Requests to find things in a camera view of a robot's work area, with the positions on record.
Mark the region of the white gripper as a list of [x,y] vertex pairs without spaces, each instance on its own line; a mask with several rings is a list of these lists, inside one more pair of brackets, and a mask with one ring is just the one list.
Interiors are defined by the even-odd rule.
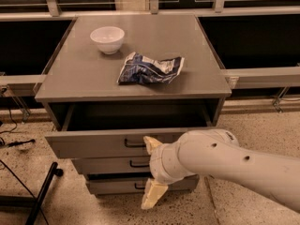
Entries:
[[153,208],[158,200],[168,190],[168,186],[193,175],[180,162],[177,156],[176,145],[164,143],[154,137],[144,136],[143,141],[150,157],[150,171],[153,177],[146,182],[142,196],[141,209]]

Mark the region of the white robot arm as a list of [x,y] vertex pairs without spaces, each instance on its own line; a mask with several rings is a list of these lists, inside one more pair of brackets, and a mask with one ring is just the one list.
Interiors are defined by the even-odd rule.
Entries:
[[247,150],[225,129],[184,133],[163,143],[145,136],[152,177],[146,182],[142,209],[153,208],[169,186],[195,174],[209,175],[248,188],[295,212],[300,211],[300,159]]

